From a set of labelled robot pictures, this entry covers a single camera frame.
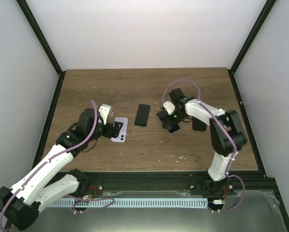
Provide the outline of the black phone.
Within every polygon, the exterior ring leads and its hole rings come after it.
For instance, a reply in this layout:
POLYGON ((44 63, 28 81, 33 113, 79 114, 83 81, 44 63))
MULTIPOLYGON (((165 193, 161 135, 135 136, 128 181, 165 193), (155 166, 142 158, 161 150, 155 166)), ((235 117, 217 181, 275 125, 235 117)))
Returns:
POLYGON ((134 125, 138 127, 146 127, 150 115, 151 107, 146 104, 140 104, 137 109, 134 125))

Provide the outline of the black phone case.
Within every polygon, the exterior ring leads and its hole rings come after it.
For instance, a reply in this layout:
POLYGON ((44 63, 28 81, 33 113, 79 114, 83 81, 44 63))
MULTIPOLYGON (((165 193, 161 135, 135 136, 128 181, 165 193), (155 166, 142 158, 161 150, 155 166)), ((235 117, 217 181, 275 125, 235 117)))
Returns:
POLYGON ((207 124, 198 118, 192 117, 192 129, 194 131, 206 131, 207 124))

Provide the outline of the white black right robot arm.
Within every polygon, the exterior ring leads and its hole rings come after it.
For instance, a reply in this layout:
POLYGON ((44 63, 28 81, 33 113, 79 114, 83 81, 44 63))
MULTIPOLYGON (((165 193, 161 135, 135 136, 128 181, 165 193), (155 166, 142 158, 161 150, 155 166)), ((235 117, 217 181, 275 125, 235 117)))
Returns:
POLYGON ((214 156, 208 176, 204 183, 208 194, 215 195, 223 181, 229 175, 229 169, 242 147, 247 143, 241 120, 235 110, 223 110, 205 104, 199 98, 187 97, 180 88, 169 93, 170 101, 162 103, 156 113, 161 125, 169 133, 178 130, 179 124, 187 119, 192 120, 193 130, 210 129, 211 144, 214 156))

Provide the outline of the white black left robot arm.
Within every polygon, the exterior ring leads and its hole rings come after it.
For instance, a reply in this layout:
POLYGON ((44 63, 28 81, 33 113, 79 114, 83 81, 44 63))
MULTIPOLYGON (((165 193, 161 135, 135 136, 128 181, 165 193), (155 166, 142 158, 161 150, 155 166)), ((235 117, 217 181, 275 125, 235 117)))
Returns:
POLYGON ((50 184, 49 181, 83 152, 89 142, 100 137, 117 138, 123 122, 109 123, 111 106, 85 109, 77 122, 63 132, 55 141, 48 154, 21 180, 11 187, 0 188, 0 216, 6 217, 13 227, 23 231, 30 227, 40 213, 60 198, 88 191, 88 179, 78 169, 69 171, 62 179, 50 184))

